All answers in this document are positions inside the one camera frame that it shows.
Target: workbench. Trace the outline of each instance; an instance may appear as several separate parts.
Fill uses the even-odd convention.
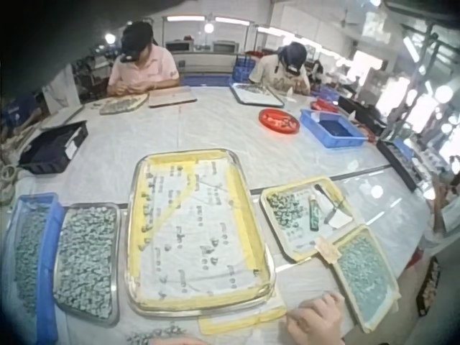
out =
[[[54,192],[64,206],[72,203],[113,202],[121,206],[123,221],[136,163],[146,155],[208,148],[224,148],[239,157],[251,190],[262,234],[275,261],[277,288],[288,308],[303,300],[339,291],[332,271],[314,257],[290,264],[281,254],[262,209],[259,195],[264,188],[315,176],[336,181],[351,206],[378,238],[390,266],[399,277],[423,232],[430,226],[431,212],[419,193],[411,193],[388,161],[373,144],[347,149],[326,149],[306,128],[296,135],[278,134],[263,127],[262,107],[243,106],[228,88],[194,88],[198,101],[177,106],[100,116],[103,101],[86,104],[72,121],[87,120],[88,138],[67,170],[59,175],[23,178],[21,193]],[[285,110],[297,119],[300,109],[309,108],[314,98],[293,96]],[[382,193],[373,193],[379,186]],[[151,331],[170,325],[171,320],[146,319],[128,305],[124,288],[125,247],[119,253],[120,322],[113,328],[89,324],[65,315],[56,307],[61,344],[123,344],[129,332]],[[210,344],[290,344],[280,320],[230,334],[203,337],[194,319],[176,321],[191,336]],[[344,314],[342,334],[354,327],[350,310]]]

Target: black tray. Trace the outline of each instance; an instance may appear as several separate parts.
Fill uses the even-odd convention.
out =
[[[44,131],[21,153],[19,166],[36,175],[62,173],[87,136],[86,121]]]
[[[376,136],[381,135],[383,130],[387,127],[387,125],[380,119],[379,115],[374,114],[372,109],[366,108],[351,99],[340,96],[339,107],[345,110],[348,114],[355,111],[356,113],[354,118],[369,128]]]
[[[394,145],[392,142],[386,142],[382,140],[379,140],[376,146],[377,149],[382,153],[382,155],[384,155],[385,158],[387,158],[388,162],[396,170],[397,174],[402,178],[409,190],[413,192],[415,189],[417,189],[417,184],[419,184],[422,181],[422,178],[414,169],[413,163],[411,161],[407,160],[407,158],[405,158],[402,153],[400,154],[400,157],[396,157],[395,154],[389,148],[394,147],[398,152],[400,152],[397,146]],[[410,166],[410,172],[404,166],[403,160],[406,160],[406,165]]]
[[[415,299],[417,303],[419,316],[425,316],[431,308],[430,304],[425,304],[425,298],[423,298],[423,293],[425,292],[430,280],[433,279],[432,274],[434,265],[438,265],[438,274],[436,275],[436,281],[434,282],[435,289],[438,288],[439,277],[441,276],[441,266],[439,266],[438,260],[435,257],[433,257],[430,261],[430,265],[428,266],[428,270],[426,271],[425,280],[423,281],[422,287],[420,288],[420,291],[418,292],[417,297]]]

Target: metal tray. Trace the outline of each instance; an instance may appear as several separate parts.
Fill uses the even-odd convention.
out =
[[[235,300],[235,298],[230,299],[227,298],[228,296],[234,297],[234,294],[227,293],[220,295],[220,299],[225,300],[225,303],[217,303],[215,305],[211,305],[209,303],[209,300],[212,300],[215,302],[213,298],[206,298],[207,303],[206,305],[194,305],[192,308],[163,308],[163,307],[157,307],[157,306],[147,306],[142,305],[141,303],[138,303],[136,301],[136,287],[140,285],[140,282],[136,281],[139,280],[138,277],[132,277],[130,274],[130,260],[132,258],[132,255],[139,254],[140,251],[134,247],[135,244],[133,244],[133,250],[130,248],[131,246],[131,237],[132,233],[134,231],[134,226],[133,226],[133,213],[134,213],[134,204],[136,202],[136,194],[137,194],[137,189],[139,185],[139,174],[141,173],[143,169],[144,163],[152,158],[171,158],[173,162],[184,162],[187,159],[188,155],[203,155],[204,157],[209,154],[213,155],[220,155],[220,158],[224,157],[222,155],[226,155],[231,163],[235,165],[237,168],[237,171],[239,173],[239,178],[240,181],[242,182],[242,187],[244,188],[244,197],[242,198],[243,200],[239,200],[242,203],[246,203],[248,209],[250,210],[250,216],[252,218],[252,222],[254,224],[254,235],[256,236],[257,240],[255,241],[256,243],[248,243],[248,245],[251,246],[251,248],[254,250],[256,246],[259,246],[259,252],[263,253],[263,256],[260,258],[263,259],[263,265],[262,265],[262,270],[261,272],[267,276],[267,279],[264,280],[264,284],[260,285],[260,287],[253,287],[252,289],[257,290],[256,293],[253,295],[250,295],[247,297],[246,295],[248,293],[251,293],[252,291],[248,290],[247,292],[244,291],[244,293],[241,293],[242,291],[240,290],[239,295],[245,295],[244,298],[240,298],[238,300]],[[244,178],[244,174],[242,171],[241,164],[239,162],[238,157],[231,151],[228,151],[227,149],[204,149],[204,150],[187,150],[187,151],[181,151],[181,152],[167,152],[163,154],[158,154],[158,155],[148,155],[144,158],[142,158],[136,166],[136,169],[134,171],[134,177],[132,181],[132,186],[131,186],[131,192],[129,196],[129,206],[128,206],[128,212],[126,216],[126,226],[127,226],[127,236],[126,236],[126,241],[124,243],[125,245],[125,250],[126,250],[126,273],[125,273],[125,285],[126,285],[126,291],[128,294],[129,298],[129,304],[131,308],[141,316],[162,316],[162,317],[188,317],[188,316],[206,316],[206,315],[211,315],[211,314],[216,314],[216,313],[226,313],[226,312],[231,312],[231,311],[237,311],[241,310],[243,308],[251,308],[256,305],[260,305],[264,302],[266,302],[271,294],[272,291],[275,289],[275,265],[272,259],[272,256],[269,252],[268,247],[263,243],[262,241],[262,236],[261,236],[261,231],[259,228],[259,224],[257,223],[256,216],[254,215],[254,209],[253,205],[249,196],[249,193],[246,188],[246,180]]]
[[[262,207],[262,210],[264,211],[264,215],[267,218],[268,223],[270,224],[270,227],[272,228],[273,233],[275,234],[275,238],[278,242],[278,245],[280,246],[284,255],[288,259],[294,262],[302,262],[303,260],[306,260],[309,257],[316,254],[318,251],[315,248],[315,243],[311,242],[310,246],[306,248],[305,250],[302,250],[301,252],[293,250],[292,246],[289,245],[288,239],[285,236],[284,232],[282,231],[281,226],[278,224],[278,221],[275,217],[275,212],[267,199],[268,197],[270,197],[272,194],[275,194],[275,193],[279,194],[279,193],[289,193],[289,192],[292,192],[292,193],[301,192],[302,190],[312,188],[312,186],[315,185],[316,183],[321,185],[321,187],[330,196],[330,198],[334,201],[334,203],[339,204],[339,205],[341,204],[339,206],[340,210],[344,210],[347,214],[351,215],[351,217],[353,218],[350,223],[344,226],[344,228],[335,229],[335,230],[328,229],[328,233],[330,236],[326,236],[324,233],[321,232],[321,230],[314,233],[316,236],[324,236],[329,239],[334,239],[334,238],[337,239],[340,236],[344,235],[344,231],[350,230],[349,224],[354,223],[354,214],[353,214],[353,210],[351,206],[346,201],[345,197],[342,196],[341,191],[336,187],[336,185],[329,178],[313,178],[313,179],[307,179],[307,180],[304,180],[298,183],[290,183],[288,185],[281,185],[279,187],[267,188],[263,190],[260,196],[260,205]]]
[[[390,264],[387,261],[385,254],[382,251],[382,248],[379,245],[379,242],[376,240],[372,231],[364,225],[358,226],[355,228],[351,233],[347,234],[346,236],[342,237],[340,240],[336,241],[334,245],[337,249],[341,252],[341,248],[347,245],[351,240],[355,237],[364,235],[370,242],[370,244],[374,247],[375,251],[381,256],[382,258],[382,266],[385,268],[386,274],[386,283],[388,284],[390,291],[387,290],[387,296],[379,305],[378,309],[376,310],[375,314],[371,317],[370,320],[364,320],[364,316],[359,309],[357,298],[353,293],[351,286],[349,285],[347,279],[345,278],[344,272],[342,271],[340,259],[338,262],[332,264],[334,271],[336,272],[337,276],[339,277],[340,283],[342,284],[343,288],[345,289],[345,293],[348,296],[349,302],[351,303],[351,309],[353,309],[354,315],[358,319],[358,323],[361,326],[361,329],[365,333],[370,333],[376,329],[379,323],[383,320],[385,315],[387,315],[388,311],[391,307],[395,304],[395,302],[401,297],[399,293],[399,287],[396,281],[395,276],[393,275],[392,270],[390,269]]]
[[[91,323],[95,323],[101,326],[113,326],[119,321],[120,312],[119,312],[119,301],[118,301],[118,285],[117,285],[117,276],[118,276],[118,252],[119,252],[119,232],[121,227],[121,214],[119,207],[115,203],[74,203],[70,205],[67,209],[67,212],[71,209],[82,209],[82,208],[90,208],[90,207],[107,207],[113,208],[116,211],[116,218],[115,218],[115,226],[116,231],[114,232],[114,241],[112,243],[112,250],[111,250],[111,301],[112,301],[112,312],[106,320],[97,318],[89,313],[86,313],[81,310],[76,310],[74,308],[69,307],[68,305],[59,303],[56,299],[55,302],[57,306],[65,311],[66,313],[72,314],[78,318],[81,318],[85,321],[89,321]],[[64,218],[63,227],[65,226],[66,221],[68,220],[67,212]],[[55,261],[55,268],[54,268],[54,280],[53,280],[53,291],[55,288],[60,284],[60,275],[59,275],[59,268],[60,268],[60,254],[59,254],[59,247],[57,248],[56,254],[56,261]]]
[[[280,97],[278,97],[275,92],[273,92],[270,88],[268,87],[265,87],[265,86],[262,86],[265,90],[267,90],[268,92],[270,92],[274,98],[274,100],[278,101],[279,103],[265,103],[265,102],[262,102],[262,103],[258,103],[256,101],[244,101],[240,98],[238,92],[235,90],[235,85],[248,85],[248,86],[254,86],[254,87],[257,87],[255,84],[246,84],[246,83],[234,83],[232,85],[230,85],[230,90],[231,92],[234,94],[235,96],[235,99],[238,103],[240,104],[244,104],[245,106],[269,106],[269,107],[272,107],[272,108],[282,108],[285,106],[285,103],[281,100]]]

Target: white wall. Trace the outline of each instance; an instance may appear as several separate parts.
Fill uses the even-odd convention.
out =
[[[162,17],[170,15],[196,14],[219,17],[230,17],[266,24],[270,16],[270,0],[195,0],[185,1],[181,5],[155,13],[153,30],[157,42],[161,45]],[[211,44],[214,40],[231,40],[239,43],[240,51],[244,47],[246,27],[234,24],[214,23],[214,32],[205,34],[204,22],[166,22],[165,41],[181,40],[191,35],[196,45]],[[246,50],[251,50],[254,44],[255,28],[249,28]]]
[[[351,49],[351,39],[338,28],[294,6],[276,3],[270,24],[308,38],[342,56],[347,56]],[[282,38],[273,36],[267,38],[268,48],[276,49],[281,44]]]

